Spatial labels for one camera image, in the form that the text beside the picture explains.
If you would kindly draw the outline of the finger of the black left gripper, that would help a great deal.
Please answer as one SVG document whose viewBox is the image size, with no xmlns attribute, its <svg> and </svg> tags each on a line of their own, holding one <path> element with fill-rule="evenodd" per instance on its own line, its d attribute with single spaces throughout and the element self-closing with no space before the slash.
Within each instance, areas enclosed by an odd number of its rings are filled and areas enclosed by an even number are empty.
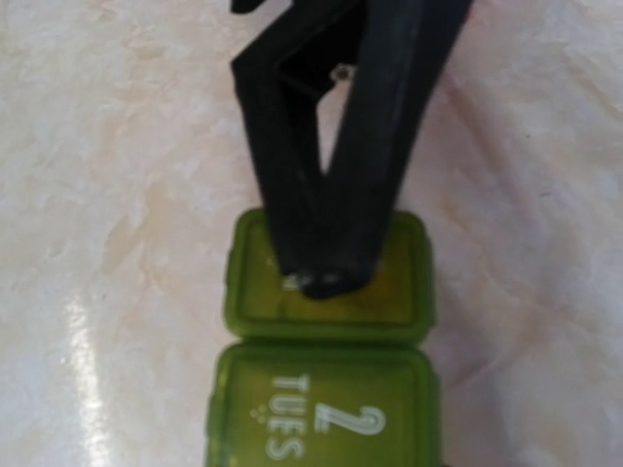
<svg viewBox="0 0 623 467">
<path fill-rule="evenodd" d="M 232 63 L 279 270 L 366 286 L 468 1 L 293 1 Z"/>
</svg>

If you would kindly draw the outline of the green pill organizer box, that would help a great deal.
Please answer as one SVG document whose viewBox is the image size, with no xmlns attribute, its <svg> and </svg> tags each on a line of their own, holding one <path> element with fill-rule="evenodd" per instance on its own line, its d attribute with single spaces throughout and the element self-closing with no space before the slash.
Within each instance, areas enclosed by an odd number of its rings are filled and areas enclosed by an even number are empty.
<svg viewBox="0 0 623 467">
<path fill-rule="evenodd" d="M 208 466 L 439 466 L 440 383 L 421 344 L 435 326 L 432 245 L 394 214 L 374 280 L 327 301 L 282 278 L 262 209 L 235 226 L 215 366 Z"/>
</svg>

